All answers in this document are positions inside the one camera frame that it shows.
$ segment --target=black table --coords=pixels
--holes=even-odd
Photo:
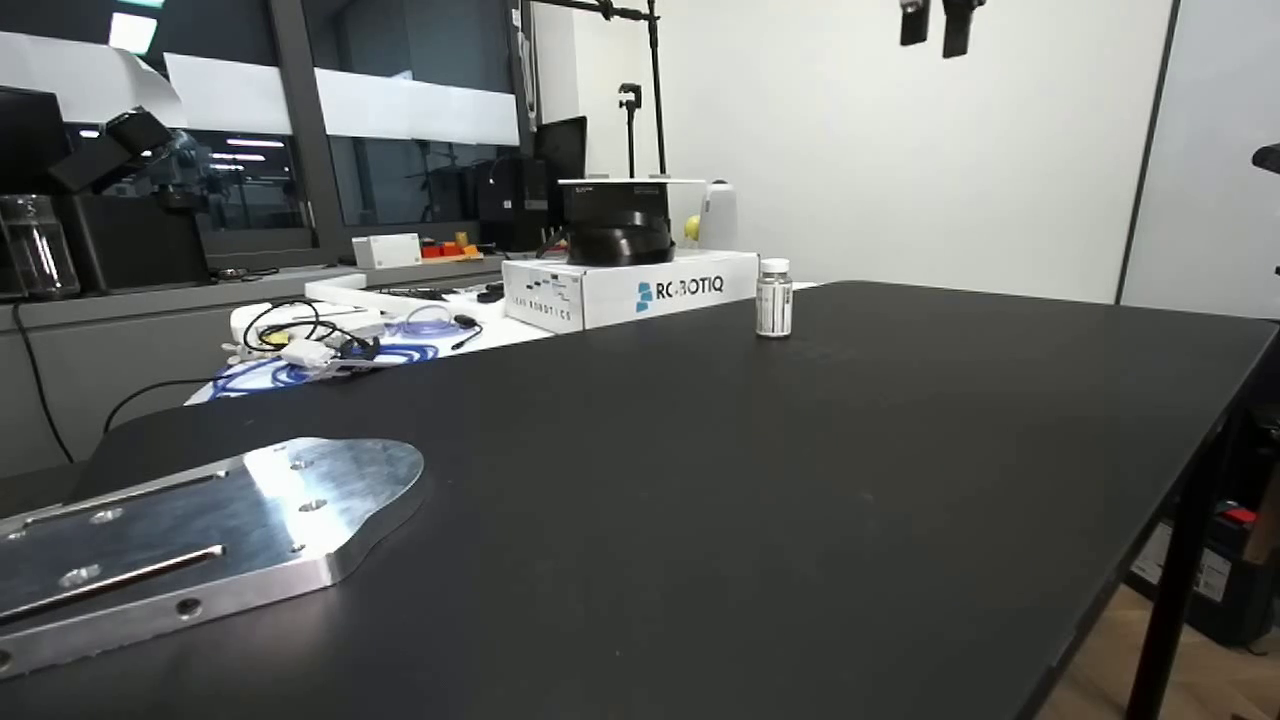
[[[791,342],[735,305],[142,421],[86,492],[287,437],[411,438],[436,492],[354,584],[0,683],[0,715],[1020,715],[1268,342],[840,284]]]

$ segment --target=white bottle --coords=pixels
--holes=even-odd
[[[762,291],[755,291],[755,334],[787,338],[791,327],[796,327],[791,264],[766,259],[762,264]]]

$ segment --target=monitor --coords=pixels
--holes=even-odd
[[[588,174],[588,118],[583,114],[546,124],[536,134],[536,146],[550,159],[550,174],[555,174],[555,178],[583,178]]]
[[[0,86],[0,194],[47,193],[44,173],[70,157],[51,92]]]
[[[572,114],[572,118],[559,118],[559,124],[546,124],[536,132],[536,151],[550,165],[550,205],[554,205],[550,222],[563,227],[559,178],[588,178],[588,118]]]

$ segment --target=table leg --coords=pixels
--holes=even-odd
[[[1243,562],[1275,567],[1280,553],[1280,466],[1272,466],[1256,527],[1250,533]]]
[[[1212,442],[1212,465],[1191,466],[1185,497],[1177,504],[1177,527],[1164,556],[1164,574],[1161,574],[1161,593],[1158,593],[1158,606],[1144,640],[1144,659],[1137,668],[1137,683],[1127,696],[1127,720],[1161,715],[1177,643],[1185,637],[1185,618],[1198,593],[1198,570],[1207,539],[1217,486],[1226,486],[1226,477],[1237,466],[1237,442],[1240,442],[1240,414],[1231,412],[1226,433]]]

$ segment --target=cable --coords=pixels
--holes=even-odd
[[[317,334],[317,327],[323,324],[323,317],[321,317],[321,306],[313,305],[313,300],[292,300],[292,305],[305,305],[317,318],[313,318],[313,330],[309,330],[309,338]],[[264,342],[252,342],[252,327],[259,324],[259,318],[267,318],[278,306],[292,306],[292,305],[267,305],[264,313],[255,313],[248,324],[244,324],[244,330],[239,330],[239,347],[248,347],[248,352],[267,352]]]
[[[292,330],[292,327],[302,327],[302,324],[267,324],[264,334],[271,334],[271,330]],[[313,318],[309,327],[313,327],[309,338],[317,334],[317,327],[323,327],[327,334],[346,334],[346,338],[354,338],[354,342],[362,342],[362,347],[372,347],[372,338],[340,327],[338,318]]]
[[[210,379],[159,379],[159,384],[147,384],[147,389],[129,392],[129,396],[110,412],[106,437],[111,437],[117,414],[121,414],[133,398],[153,396],[153,392],[159,392],[159,389],[204,389],[204,384],[210,384]]]
[[[70,448],[66,433],[56,426],[51,402],[47,402],[47,389],[44,389],[42,354],[38,354],[31,330],[28,330],[28,324],[25,324],[25,305],[12,305],[12,327],[18,327],[18,334],[25,338],[25,352],[28,352],[28,369],[31,369],[31,379],[38,379],[38,398],[42,398],[42,412],[44,412],[47,437],[51,437],[51,442],[62,448],[62,456],[66,456],[70,465],[75,465],[75,456],[72,456],[72,448]]]
[[[451,317],[455,327],[470,327],[472,334],[455,338],[451,352],[463,352],[470,342],[478,342],[486,334],[486,324],[478,317]]]

